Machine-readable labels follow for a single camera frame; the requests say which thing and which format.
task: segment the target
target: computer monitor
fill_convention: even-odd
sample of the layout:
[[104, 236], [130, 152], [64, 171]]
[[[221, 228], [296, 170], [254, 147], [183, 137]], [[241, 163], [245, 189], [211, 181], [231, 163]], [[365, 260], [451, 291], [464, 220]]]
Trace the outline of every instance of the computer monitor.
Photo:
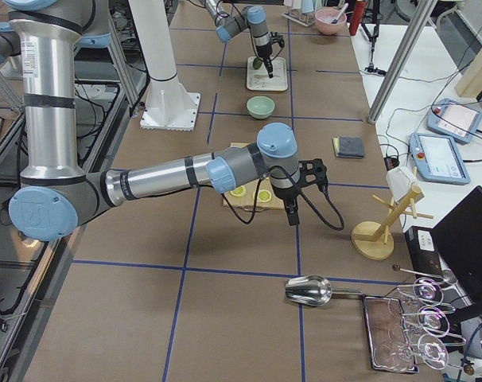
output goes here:
[[482, 187], [477, 186], [430, 232], [443, 260], [473, 302], [458, 321], [482, 314]]

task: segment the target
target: silver tray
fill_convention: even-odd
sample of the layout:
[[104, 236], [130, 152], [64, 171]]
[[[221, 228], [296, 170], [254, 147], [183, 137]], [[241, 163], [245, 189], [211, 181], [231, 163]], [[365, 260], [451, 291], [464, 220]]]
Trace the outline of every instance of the silver tray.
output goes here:
[[389, 365], [376, 364], [374, 359], [374, 349], [389, 340], [388, 329], [390, 327], [399, 328], [394, 335], [400, 336], [397, 338], [401, 342], [409, 344], [409, 340], [402, 329], [402, 316], [393, 315], [389, 311], [391, 307], [392, 311], [402, 314], [402, 304], [397, 298], [384, 298], [375, 296], [366, 296], [362, 298], [363, 312], [365, 326], [367, 327], [368, 347], [370, 350], [370, 362], [374, 370], [380, 370], [384, 372], [397, 372], [404, 374], [415, 374], [419, 372], [416, 360], [413, 358], [407, 368], [394, 370]]

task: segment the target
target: white desk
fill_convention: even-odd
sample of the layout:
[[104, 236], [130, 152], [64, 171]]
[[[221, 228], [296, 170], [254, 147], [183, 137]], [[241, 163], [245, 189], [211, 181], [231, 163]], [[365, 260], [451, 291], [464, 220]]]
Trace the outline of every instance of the white desk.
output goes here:
[[[375, 45], [374, 55], [374, 65], [377, 68], [383, 70], [389, 68], [405, 31], [405, 26], [380, 26], [379, 39]], [[370, 60], [371, 45], [361, 28], [358, 33], [352, 37], [352, 44], [354, 46], [359, 68], [364, 71]], [[456, 70], [457, 66], [453, 63], [453, 60], [439, 39], [439, 36], [435, 33], [433, 28], [425, 27], [401, 73], [401, 76], [420, 80], [435, 80], [447, 77]], [[438, 99], [448, 97], [458, 100], [461, 103], [476, 102], [475, 99], [461, 99], [457, 96], [454, 87], [460, 78], [461, 75], [456, 76]], [[363, 76], [363, 85], [370, 105], [373, 103], [382, 82], [383, 77], [381, 76]], [[376, 123], [377, 134], [386, 135], [389, 120], [395, 109], [405, 108], [419, 110], [432, 104], [437, 94], [445, 86], [446, 82], [447, 80], [440, 80], [428, 84], [399, 79]], [[409, 135], [411, 133], [415, 131], [428, 131], [426, 129], [426, 122], [423, 119], [428, 110], [429, 107], [424, 108], [420, 112], [396, 111], [391, 120], [389, 133], [404, 142], [409, 142]], [[388, 139], [391, 145], [398, 148], [400, 154], [406, 153], [407, 148], [403, 143], [392, 138]], [[387, 143], [387, 140], [384, 137], [379, 137], [379, 141], [381, 143]], [[468, 145], [458, 146], [463, 159], [482, 158], [482, 140], [477, 137], [475, 137]], [[382, 146], [381, 148], [382, 152], [385, 153], [386, 147]], [[389, 153], [394, 154], [391, 148], [389, 149]], [[401, 163], [406, 163], [405, 156], [402, 156], [400, 159]], [[412, 158], [409, 158], [407, 165], [409, 167], [413, 166]], [[425, 197], [419, 202], [418, 211], [431, 214], [434, 216], [434, 219], [418, 218], [417, 220], [413, 220], [408, 218], [404, 229], [408, 229], [411, 225], [433, 227], [475, 186], [482, 186], [482, 162], [468, 163], [466, 164], [466, 167], [471, 178], [471, 183], [468, 185], [446, 185], [420, 181], [420, 186], [422, 187]], [[450, 363], [460, 364], [460, 358], [461, 355], [458, 352], [452, 353], [450, 354]], [[482, 360], [476, 361], [475, 369], [481, 366]], [[457, 377], [457, 370], [455, 368], [449, 368], [446, 372], [450, 377]], [[463, 373], [462, 380], [474, 380], [474, 376], [466, 376], [465, 373]]]

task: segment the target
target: round wooden base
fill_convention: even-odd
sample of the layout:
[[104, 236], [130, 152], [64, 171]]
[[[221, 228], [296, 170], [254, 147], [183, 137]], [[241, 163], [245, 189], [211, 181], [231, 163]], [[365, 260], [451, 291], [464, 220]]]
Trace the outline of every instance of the round wooden base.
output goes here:
[[377, 241], [369, 241], [360, 239], [363, 236], [371, 236], [381, 224], [374, 221], [364, 221], [359, 223], [352, 230], [352, 243], [356, 250], [363, 256], [372, 260], [384, 260], [390, 257], [395, 248], [395, 242], [391, 234], [387, 237], [387, 243], [384, 243], [384, 235], [381, 235]]

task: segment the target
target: blue bordered tablet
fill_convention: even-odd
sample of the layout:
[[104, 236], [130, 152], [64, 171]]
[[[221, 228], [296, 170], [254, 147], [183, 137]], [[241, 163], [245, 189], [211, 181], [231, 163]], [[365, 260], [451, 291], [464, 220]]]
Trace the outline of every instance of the blue bordered tablet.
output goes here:
[[430, 130], [449, 135], [459, 143], [469, 143], [481, 119], [482, 111], [444, 98], [433, 105], [426, 125]]
[[418, 172], [426, 181], [454, 185], [471, 182], [453, 137], [413, 133], [409, 148]]

